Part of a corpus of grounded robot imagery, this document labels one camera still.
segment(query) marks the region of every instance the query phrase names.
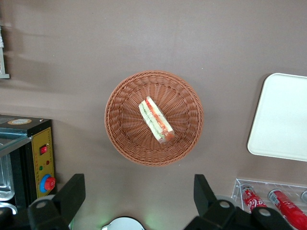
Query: coca-cola logo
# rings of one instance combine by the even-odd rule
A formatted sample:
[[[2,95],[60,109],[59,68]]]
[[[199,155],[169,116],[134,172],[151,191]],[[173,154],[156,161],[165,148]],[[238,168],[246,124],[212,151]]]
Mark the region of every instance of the coca-cola logo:
[[[288,207],[288,208],[294,208],[295,205],[291,202],[291,201],[284,201],[284,204]]]
[[[248,203],[248,208],[253,210],[258,205],[264,205],[264,202],[262,200],[252,199]]]

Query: sandwich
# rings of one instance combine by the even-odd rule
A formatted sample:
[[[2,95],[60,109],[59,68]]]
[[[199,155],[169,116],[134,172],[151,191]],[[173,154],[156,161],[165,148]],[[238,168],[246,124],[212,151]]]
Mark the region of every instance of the sandwich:
[[[174,130],[149,96],[139,104],[139,109],[144,121],[160,143],[168,142],[175,137]]]

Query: white cutting board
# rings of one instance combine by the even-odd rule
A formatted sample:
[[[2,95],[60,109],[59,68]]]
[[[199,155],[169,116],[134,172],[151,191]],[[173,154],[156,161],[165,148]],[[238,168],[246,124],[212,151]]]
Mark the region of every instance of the white cutting board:
[[[261,92],[248,150],[307,161],[307,77],[274,73]]]

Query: woven basket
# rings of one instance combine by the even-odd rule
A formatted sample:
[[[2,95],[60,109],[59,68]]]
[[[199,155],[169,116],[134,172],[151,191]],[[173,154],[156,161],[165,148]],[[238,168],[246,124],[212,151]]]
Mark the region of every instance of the woven basket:
[[[160,144],[143,120],[139,104],[150,96],[164,113],[176,137]],[[203,108],[183,79],[164,71],[144,71],[123,80],[112,92],[105,112],[107,134],[127,159],[165,166],[185,157],[202,131]]]

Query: red bottle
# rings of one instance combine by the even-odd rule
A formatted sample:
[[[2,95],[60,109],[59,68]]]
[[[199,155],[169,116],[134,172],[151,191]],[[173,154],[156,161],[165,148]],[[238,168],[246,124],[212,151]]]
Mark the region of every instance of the red bottle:
[[[255,207],[267,207],[250,184],[242,184],[241,191],[242,199],[250,211]]]
[[[281,190],[270,191],[269,199],[293,227],[298,230],[307,230],[307,216]]]

